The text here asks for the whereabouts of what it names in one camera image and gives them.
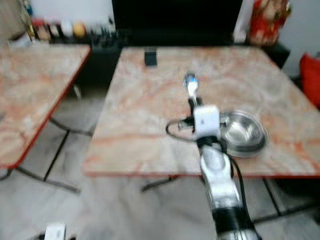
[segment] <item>tiled floor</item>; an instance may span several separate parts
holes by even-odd
[[[84,91],[82,100],[68,97],[54,117],[72,128],[93,131],[105,94],[105,90],[89,90]],[[64,135],[64,131],[47,123],[22,166],[43,177]],[[0,182],[0,240],[28,240],[56,222],[67,224],[67,237],[77,235],[78,240],[216,239],[199,178],[182,177],[141,193],[141,186],[156,179],[83,176],[82,162],[90,139],[70,133],[48,177],[80,188],[80,194],[16,171]],[[246,179],[244,183],[253,219],[277,213],[261,179]],[[310,202],[308,198],[289,197],[272,181],[267,183],[280,211]],[[316,240],[320,227],[311,213],[302,211],[256,227],[264,240]]]

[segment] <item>pink marble pattern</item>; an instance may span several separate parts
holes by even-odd
[[[0,49],[0,167],[23,160],[74,80],[88,46]]]
[[[95,175],[199,175],[194,143],[172,139],[165,126],[189,115],[183,78],[199,78],[205,104],[243,110],[269,134],[257,157],[238,159],[244,176],[320,176],[317,109],[258,48],[158,48],[146,67],[143,48],[122,51],[88,148],[84,172]]]

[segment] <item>red bag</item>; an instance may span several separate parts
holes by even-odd
[[[320,107],[320,59],[313,58],[307,53],[300,60],[300,74],[303,92],[307,98]]]

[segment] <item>metal bowl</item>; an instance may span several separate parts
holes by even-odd
[[[220,114],[221,138],[227,153],[234,157],[249,158],[257,155],[267,144],[268,136],[262,125],[242,111]]]

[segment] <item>red table edge trim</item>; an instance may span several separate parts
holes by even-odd
[[[157,177],[200,177],[201,174],[191,174],[191,173],[137,173],[137,172],[84,172],[84,175],[87,177],[150,177],[150,178],[157,178]],[[319,175],[289,175],[289,174],[282,174],[282,175],[245,175],[242,173],[242,177],[245,179],[320,179]]]
[[[48,122],[50,116],[52,115],[52,113],[56,110],[56,108],[58,107],[59,103],[61,102],[61,100],[63,99],[63,97],[67,94],[67,92],[69,91],[69,89],[71,88],[72,84],[74,83],[74,81],[76,80],[77,76],[79,75],[80,71],[82,70],[82,68],[84,67],[84,65],[86,64],[86,62],[88,61],[89,55],[91,53],[91,48],[90,46],[88,47],[87,50],[87,54],[85,56],[85,58],[83,59],[81,65],[79,66],[78,70],[73,74],[72,76],[72,80],[69,82],[69,84],[64,88],[64,90],[62,91],[62,94],[59,96],[58,100],[56,101],[56,103],[53,105],[52,109],[48,112],[47,116],[45,117],[43,123],[40,125],[40,127],[38,128],[38,131],[35,133],[35,135],[33,136],[32,140],[30,141],[29,145],[26,147],[26,149],[24,150],[23,154],[21,155],[20,159],[15,162],[14,164],[0,164],[0,168],[1,169],[14,169],[16,167],[18,167],[25,159],[25,157],[27,156],[27,154],[29,153],[29,150],[32,148],[32,146],[35,144],[39,134],[41,133],[42,129],[45,127],[46,123]]]

